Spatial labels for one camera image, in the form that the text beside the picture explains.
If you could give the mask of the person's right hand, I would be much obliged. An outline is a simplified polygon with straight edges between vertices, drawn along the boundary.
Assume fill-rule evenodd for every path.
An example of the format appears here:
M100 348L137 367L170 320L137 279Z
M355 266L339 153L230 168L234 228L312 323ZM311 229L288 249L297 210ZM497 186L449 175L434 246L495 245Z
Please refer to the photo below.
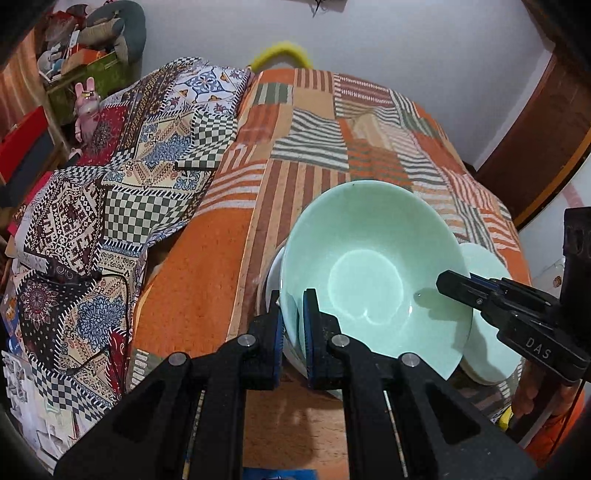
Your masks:
M517 391L512 402L515 418L529 415L534 409L535 399L541 388L545 372L537 365L527 361L522 371ZM553 416L564 415L575 401L577 385L562 385L558 393L558 402L552 413Z

